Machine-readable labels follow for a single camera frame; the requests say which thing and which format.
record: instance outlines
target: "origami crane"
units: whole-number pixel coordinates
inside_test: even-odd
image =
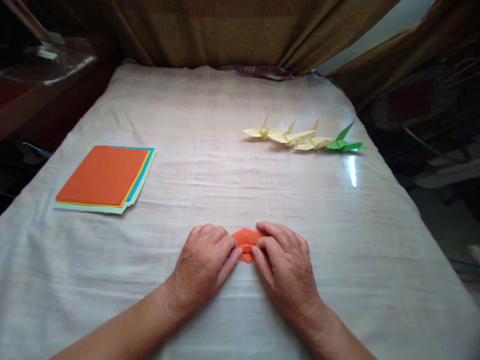
[[[345,129],[343,129],[338,134],[335,141],[332,141],[330,143],[329,149],[338,150],[341,153],[345,153],[347,151],[358,151],[362,149],[368,149],[366,146],[364,146],[363,142],[347,142],[344,140],[345,136],[353,126],[354,122],[352,122],[350,125],[348,125]]]
[[[319,122],[315,123],[315,126],[313,127],[313,130],[310,131],[302,131],[298,132],[296,134],[292,134],[292,129],[294,127],[295,120],[291,123],[290,127],[288,128],[288,131],[285,133],[274,133],[269,135],[268,137],[272,140],[275,140],[276,142],[279,142],[281,144],[285,144],[286,147],[290,147],[292,145],[297,145],[298,143],[304,142],[306,139],[308,139],[311,135],[315,135],[317,132],[317,126],[319,125]]]
[[[316,121],[313,130],[317,131],[319,125],[319,120]],[[318,150],[323,147],[328,147],[332,141],[331,137],[316,136],[315,132],[310,134],[309,137],[303,141],[298,141],[297,145],[293,148],[294,150]]]
[[[267,119],[269,118],[269,115],[270,113],[266,115],[265,121],[263,122],[261,128],[259,129],[250,128],[242,131],[245,134],[250,135],[251,137],[261,138],[262,141],[265,141],[269,137],[269,135],[276,135],[276,134],[281,135],[289,131],[289,129],[285,129],[285,128],[267,126]]]
[[[236,233],[233,233],[231,236],[235,238],[236,242],[238,243],[238,247],[243,248],[243,254],[240,256],[240,260],[250,264],[254,260],[252,247],[255,246],[259,239],[263,238],[265,234],[243,228]]]

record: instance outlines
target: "green origami crane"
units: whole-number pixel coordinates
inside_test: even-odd
[[[345,136],[347,136],[347,133],[349,132],[354,122],[352,122],[345,129],[343,129],[341,133],[338,134],[336,139],[330,143],[329,149],[338,150],[341,153],[345,153],[347,151],[368,149],[368,147],[364,146],[363,142],[348,142],[344,140]]]

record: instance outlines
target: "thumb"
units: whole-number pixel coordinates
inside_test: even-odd
[[[251,253],[253,254],[253,259],[255,260],[254,262],[256,271],[260,275],[263,285],[272,288],[274,284],[274,273],[267,258],[265,257],[264,252],[258,247],[252,246]]]

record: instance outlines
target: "white tablecloth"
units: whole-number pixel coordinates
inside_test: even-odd
[[[123,65],[105,94],[0,217],[0,357],[47,358],[145,296],[174,269],[191,228],[280,222],[309,242],[325,302],[380,359],[478,359],[479,311],[357,121],[360,153],[300,153],[242,133],[336,136],[356,119],[312,76],[274,82],[208,67]],[[122,216],[53,211],[94,145],[158,151]],[[165,359],[308,356],[254,264],[166,344]]]

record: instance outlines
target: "orange origami paper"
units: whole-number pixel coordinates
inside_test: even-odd
[[[260,238],[263,238],[265,234],[243,228],[236,233],[233,233],[231,236],[238,243],[238,247],[243,249],[243,254],[240,256],[240,260],[246,262],[247,264],[250,264],[254,260],[254,255],[252,254],[252,246],[255,246],[257,241]]]
[[[59,203],[122,206],[149,151],[94,146],[56,196]]]

